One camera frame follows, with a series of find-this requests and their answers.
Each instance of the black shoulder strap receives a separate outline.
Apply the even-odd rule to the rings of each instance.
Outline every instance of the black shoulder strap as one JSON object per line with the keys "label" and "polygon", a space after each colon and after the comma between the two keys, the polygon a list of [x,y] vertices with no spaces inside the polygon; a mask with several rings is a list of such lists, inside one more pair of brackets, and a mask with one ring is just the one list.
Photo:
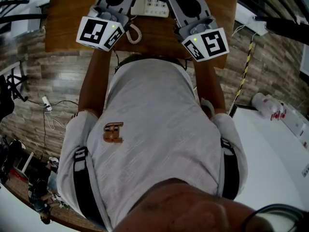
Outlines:
{"label": "black shoulder strap", "polygon": [[89,172],[86,164],[87,154],[87,147],[83,147],[74,155],[74,185],[77,202],[82,214],[89,221],[106,231],[105,224],[91,189]]}
{"label": "black shoulder strap", "polygon": [[235,151],[230,142],[221,138],[221,147],[224,150],[224,187],[222,197],[234,200],[239,190],[239,170]]}

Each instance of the black cable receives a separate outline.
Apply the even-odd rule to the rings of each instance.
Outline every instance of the black cable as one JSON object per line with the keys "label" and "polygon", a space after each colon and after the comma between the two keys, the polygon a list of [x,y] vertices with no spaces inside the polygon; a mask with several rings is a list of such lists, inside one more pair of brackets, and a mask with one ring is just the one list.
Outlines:
{"label": "black cable", "polygon": [[31,102],[31,103],[34,103],[34,104],[37,104],[39,106],[45,106],[45,104],[39,104],[38,102],[35,102],[35,101],[31,101],[31,100],[26,100],[27,102]]}
{"label": "black cable", "polygon": [[[31,101],[31,100],[26,100],[26,101],[44,107],[44,108],[43,108],[43,124],[44,124],[44,137],[43,137],[43,141],[44,141],[44,145],[43,145],[42,155],[41,155],[41,157],[40,157],[40,162],[41,162],[42,159],[43,159],[44,150],[45,150],[45,148],[46,148],[46,142],[45,142],[45,138],[46,138],[46,128],[45,128],[45,106],[46,106],[46,105],[45,105],[45,104],[39,104],[38,102]],[[58,105],[58,104],[60,104],[60,103],[62,103],[62,102],[71,102],[71,103],[73,103],[73,104],[75,104],[75,105],[78,105],[78,103],[76,103],[76,102],[68,101],[68,100],[63,100],[63,101],[59,101],[59,102],[57,102],[57,103],[55,103],[55,104],[51,104],[51,106],[56,106],[56,105]]]}
{"label": "black cable", "polygon": [[42,159],[43,159],[44,150],[45,150],[45,148],[46,148],[46,142],[45,142],[45,137],[46,137],[46,128],[45,128],[45,107],[43,108],[43,123],[44,123],[44,138],[43,138],[44,145],[43,145],[42,155],[41,155],[41,157],[40,157],[40,162],[41,162]]}
{"label": "black cable", "polygon": [[185,68],[184,70],[187,71],[188,67],[187,67],[187,64],[188,64],[188,61],[192,61],[193,58],[185,58],[184,61],[185,61]]}
{"label": "black cable", "polygon": [[117,57],[117,60],[118,60],[118,65],[117,65],[117,68],[118,68],[119,67],[119,57],[118,57],[118,54],[116,53],[115,47],[113,47],[112,50],[116,54],[116,57]]}
{"label": "black cable", "polygon": [[58,104],[60,104],[60,103],[62,103],[62,102],[71,102],[71,103],[73,103],[73,104],[75,104],[75,105],[78,105],[78,103],[76,103],[76,102],[63,100],[63,101],[59,101],[59,102],[56,103],[56,104],[51,104],[51,106],[56,106],[56,105],[58,105]]}
{"label": "black cable", "polygon": [[4,6],[4,5],[14,5],[14,4],[28,4],[29,0],[14,0],[14,1],[3,1],[0,2],[0,6]]}

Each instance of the wall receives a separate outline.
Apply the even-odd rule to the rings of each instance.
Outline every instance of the wall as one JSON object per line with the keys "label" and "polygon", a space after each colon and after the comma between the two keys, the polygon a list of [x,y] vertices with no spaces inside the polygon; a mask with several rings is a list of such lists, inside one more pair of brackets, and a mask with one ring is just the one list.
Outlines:
{"label": "wall", "polygon": [[256,111],[238,109],[234,121],[248,161],[248,180],[236,201],[253,209],[273,203],[305,208],[297,186],[283,162],[250,120]]}
{"label": "wall", "polygon": [[3,185],[0,189],[0,225],[4,232],[74,232],[56,222],[45,225],[40,215],[26,206]]}

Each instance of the shoe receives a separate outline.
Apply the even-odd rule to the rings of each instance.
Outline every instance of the shoe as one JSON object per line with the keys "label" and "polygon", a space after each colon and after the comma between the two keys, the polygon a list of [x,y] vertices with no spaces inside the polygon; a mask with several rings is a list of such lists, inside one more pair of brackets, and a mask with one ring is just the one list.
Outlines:
{"label": "shoe", "polygon": [[54,167],[59,167],[59,160],[56,157],[50,157],[48,162]]}

